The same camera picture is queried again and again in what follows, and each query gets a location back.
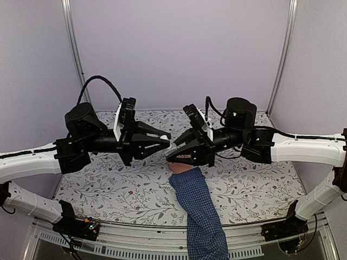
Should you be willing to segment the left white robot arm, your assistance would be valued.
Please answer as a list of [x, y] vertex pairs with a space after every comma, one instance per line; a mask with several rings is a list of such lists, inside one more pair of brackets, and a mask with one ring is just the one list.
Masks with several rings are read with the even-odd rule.
[[70, 136], [45, 146], [1, 155], [1, 205], [59, 224], [69, 235], [81, 227], [70, 203], [55, 201], [22, 189], [15, 179], [39, 174], [68, 174], [91, 163], [90, 153], [117, 153], [125, 166], [170, 146], [170, 133], [136, 121], [135, 99], [120, 104], [113, 129], [101, 122], [89, 102], [65, 115]]

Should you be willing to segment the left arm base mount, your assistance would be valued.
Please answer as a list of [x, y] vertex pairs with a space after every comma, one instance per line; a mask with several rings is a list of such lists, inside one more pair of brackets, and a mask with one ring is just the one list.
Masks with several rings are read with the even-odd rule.
[[54, 231], [89, 241], [97, 240], [100, 231], [100, 223], [97, 220], [92, 217], [77, 219], [70, 203], [60, 200], [59, 204], [62, 208], [62, 218], [57, 223], [53, 223]]

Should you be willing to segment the clear nail polish bottle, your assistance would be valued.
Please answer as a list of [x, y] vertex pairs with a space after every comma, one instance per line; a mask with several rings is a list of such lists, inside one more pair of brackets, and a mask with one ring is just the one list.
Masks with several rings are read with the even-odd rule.
[[170, 146], [165, 150], [164, 155], [167, 159], [179, 156], [179, 147], [175, 143], [171, 143]]

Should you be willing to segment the blue checkered sleeve forearm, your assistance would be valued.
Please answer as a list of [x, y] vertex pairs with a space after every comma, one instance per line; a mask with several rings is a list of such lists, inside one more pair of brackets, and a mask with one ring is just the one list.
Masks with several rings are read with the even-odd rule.
[[228, 259], [226, 235], [200, 168], [172, 174], [169, 183], [187, 213], [189, 259]]

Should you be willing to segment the person's bare hand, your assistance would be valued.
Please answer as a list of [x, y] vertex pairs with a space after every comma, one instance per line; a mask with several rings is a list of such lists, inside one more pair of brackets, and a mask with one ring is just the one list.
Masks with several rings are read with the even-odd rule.
[[168, 162], [168, 167], [173, 174], [181, 174], [192, 169], [191, 165], [177, 162]]

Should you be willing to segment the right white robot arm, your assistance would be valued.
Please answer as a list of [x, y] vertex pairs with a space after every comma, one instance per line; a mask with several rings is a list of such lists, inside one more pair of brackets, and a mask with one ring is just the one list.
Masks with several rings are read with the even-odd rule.
[[254, 163], [282, 161], [332, 166], [327, 177], [309, 194], [290, 204], [280, 225], [284, 236], [292, 236], [316, 212], [346, 193], [346, 132], [334, 135], [289, 134], [273, 127], [255, 125], [256, 105], [241, 97], [227, 101], [221, 128], [211, 127], [207, 113], [195, 105], [183, 108], [191, 128], [165, 152], [167, 161], [194, 166], [213, 166], [218, 152], [238, 147], [240, 156]]

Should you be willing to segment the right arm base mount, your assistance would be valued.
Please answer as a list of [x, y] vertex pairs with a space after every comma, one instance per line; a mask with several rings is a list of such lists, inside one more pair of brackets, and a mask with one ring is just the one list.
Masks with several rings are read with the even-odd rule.
[[298, 235], [309, 230], [307, 220], [301, 220], [295, 215], [295, 207], [297, 203], [298, 200], [295, 200], [290, 204], [284, 220], [261, 226], [261, 235], [265, 238], [265, 241], [274, 241]]

